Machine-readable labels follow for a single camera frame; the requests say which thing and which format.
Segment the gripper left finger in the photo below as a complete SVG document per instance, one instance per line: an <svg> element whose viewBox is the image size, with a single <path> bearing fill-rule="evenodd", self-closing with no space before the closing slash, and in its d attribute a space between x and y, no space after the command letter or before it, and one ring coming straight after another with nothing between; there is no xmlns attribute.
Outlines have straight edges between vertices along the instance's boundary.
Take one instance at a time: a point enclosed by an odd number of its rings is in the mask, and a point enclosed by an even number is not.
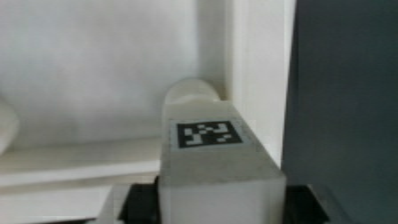
<svg viewBox="0 0 398 224"><path fill-rule="evenodd" d="M161 224L157 184L122 184L113 187L97 224Z"/></svg>

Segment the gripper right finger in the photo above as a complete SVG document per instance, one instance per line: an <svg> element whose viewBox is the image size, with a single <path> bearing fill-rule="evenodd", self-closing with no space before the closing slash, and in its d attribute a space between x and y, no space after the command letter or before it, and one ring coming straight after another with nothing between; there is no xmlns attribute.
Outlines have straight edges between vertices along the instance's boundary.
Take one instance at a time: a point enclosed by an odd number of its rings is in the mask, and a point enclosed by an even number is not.
<svg viewBox="0 0 398 224"><path fill-rule="evenodd" d="M285 224L356 224L326 186L287 187Z"/></svg>

